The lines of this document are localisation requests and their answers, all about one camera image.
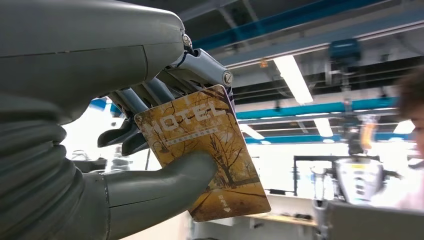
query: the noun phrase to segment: blue beam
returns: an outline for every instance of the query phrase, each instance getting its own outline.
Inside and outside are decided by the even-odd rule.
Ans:
[[[411,140],[409,134],[395,134],[392,132],[377,132],[374,135],[375,141],[387,141],[392,138],[401,138],[403,140]],[[320,135],[287,135],[287,136],[269,136],[265,139],[258,140],[252,137],[246,137],[247,144],[261,144],[261,141],[268,141],[271,144],[304,144],[304,143],[322,143],[324,139],[331,139],[334,142],[340,142],[341,136],[335,134],[332,137],[322,137]]]
[[[397,97],[387,98],[374,98],[356,100],[352,102],[352,110],[370,110],[370,109],[383,109],[393,108],[396,105]],[[246,119],[261,119],[273,117],[289,117],[304,114],[321,114],[321,113],[334,113],[344,112],[345,107],[342,102],[331,102],[323,104],[313,104],[304,106],[285,107],[276,111],[275,109],[264,109],[255,111],[237,112],[236,118],[239,120]]]
[[[193,46],[205,50],[215,49],[383,1],[384,0],[319,0],[261,19],[259,22],[251,22],[225,32],[196,40],[193,42]]]
[[[104,110],[105,109],[105,107],[106,107],[106,100],[105,99],[94,99],[94,100],[92,100],[91,102],[90,102],[90,105],[89,105],[91,108],[96,108],[96,109],[99,109],[99,110]]]
[[[377,20],[368,21],[352,26],[347,26],[338,30],[308,36],[293,41],[288,41],[280,44],[260,47],[250,51],[238,53],[232,56],[218,59],[219,62],[227,67],[236,66],[240,63],[251,63],[260,61],[261,59],[293,52],[299,49],[308,49],[314,46],[329,44],[333,41],[358,38],[369,33],[380,32],[386,29],[396,28],[398,26],[409,25],[424,21],[424,9],[415,9],[400,14],[394,14],[388,17],[383,17]]]

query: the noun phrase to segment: person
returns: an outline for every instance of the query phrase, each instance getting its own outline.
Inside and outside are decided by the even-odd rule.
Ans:
[[[416,149],[424,157],[424,68],[416,69],[398,83],[399,115],[415,125]],[[424,169],[411,170],[399,184],[388,186],[371,201],[375,207],[424,211]]]

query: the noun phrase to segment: silver metal joint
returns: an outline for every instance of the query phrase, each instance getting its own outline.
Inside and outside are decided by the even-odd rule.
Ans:
[[[224,86],[231,87],[231,84],[233,83],[233,74],[229,71],[224,72],[222,75],[222,82]]]
[[[190,37],[187,34],[183,34],[182,35],[182,42],[184,43],[185,46],[187,47],[191,47],[192,46],[192,40],[190,39]]]

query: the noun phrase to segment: desk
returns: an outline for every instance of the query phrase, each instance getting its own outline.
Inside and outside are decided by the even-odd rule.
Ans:
[[[281,222],[281,223],[287,223],[287,224],[303,225],[303,226],[309,226],[309,227],[317,226],[317,224],[314,221],[302,220],[292,216],[253,214],[253,215],[246,215],[245,217],[254,218],[254,219],[263,219],[263,220],[275,221],[275,222]]]
[[[309,237],[307,237],[305,234],[305,232],[307,231],[307,229],[309,229],[309,227],[311,227],[310,228],[311,231],[308,231],[310,232],[310,236],[311,236],[310,239],[314,239],[315,231],[313,231],[313,227],[317,226],[317,224],[313,220],[306,220],[306,219],[303,220],[303,219],[298,219],[292,216],[267,215],[266,213],[262,213],[262,214],[246,215],[245,217],[250,218],[249,228],[251,228],[252,225],[255,224],[254,219],[261,219],[261,220],[297,225],[297,239],[309,239]]]

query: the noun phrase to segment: ceiling beam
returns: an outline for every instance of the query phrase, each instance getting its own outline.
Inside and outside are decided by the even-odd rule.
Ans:
[[[328,47],[329,43],[337,40],[356,38],[360,41],[365,41],[420,28],[424,28],[423,8],[314,36],[256,48],[232,56],[219,58],[218,61],[224,66],[234,69],[258,64],[261,61],[271,60],[284,55],[300,55],[324,50]]]
[[[237,1],[238,0],[209,0],[205,3],[196,5],[192,8],[178,13],[178,16],[183,22],[185,22],[197,18],[201,15],[207,14],[209,12],[218,10],[219,8],[222,8]]]
[[[386,97],[386,98],[373,98],[373,99],[362,99],[362,100],[355,100],[352,101],[352,110],[358,111],[358,110],[375,110],[375,109],[383,109],[383,108],[394,108],[396,101],[398,100],[397,97]],[[322,103],[322,104],[311,104],[311,105],[302,105],[302,106],[292,106],[292,107],[285,107],[281,109],[280,111],[276,111],[275,109],[264,109],[264,110],[255,110],[255,111],[244,111],[244,112],[237,112],[236,117],[239,121],[239,123],[242,122],[243,124],[254,124],[254,121],[263,121],[263,122],[273,122],[277,121],[277,117],[308,117],[305,115],[312,115],[314,114],[313,118],[319,118],[318,114],[325,114],[325,113],[334,113],[339,112],[342,113],[345,111],[345,106],[342,102],[331,102],[331,103]],[[306,118],[298,118],[298,119],[290,119],[290,121],[296,121]]]
[[[390,116],[396,115],[397,112],[394,109],[385,109],[385,110],[367,110],[357,112],[357,115],[377,115],[377,116]],[[282,124],[282,123],[291,123],[294,121],[297,122],[306,122],[312,121],[314,119],[335,119],[335,118],[343,118],[345,116],[344,113],[328,113],[325,115],[306,115],[306,116],[283,116],[276,118],[265,118],[265,119],[247,119],[247,120],[239,120],[238,124],[249,124],[249,125],[264,125],[264,124]]]
[[[400,138],[405,141],[410,140],[410,134],[395,134],[392,132],[377,132],[374,135],[374,140],[377,141],[388,141],[393,138]],[[271,144],[295,144],[295,143],[322,143],[324,139],[331,139],[335,143],[342,142],[342,136],[335,134],[332,137],[322,137],[320,135],[287,135],[287,136],[269,136],[265,139],[257,140],[252,137],[244,138],[247,144],[261,144],[261,141],[267,141]]]
[[[363,8],[386,0],[318,0],[288,11],[266,17],[259,20],[261,29],[257,28],[257,22],[251,22],[240,26],[244,39],[235,39],[235,29],[221,32],[206,38],[193,41],[193,46],[205,50],[235,44],[240,41],[257,38],[263,34],[270,34],[282,29],[291,28],[311,21],[334,16],[346,11]]]

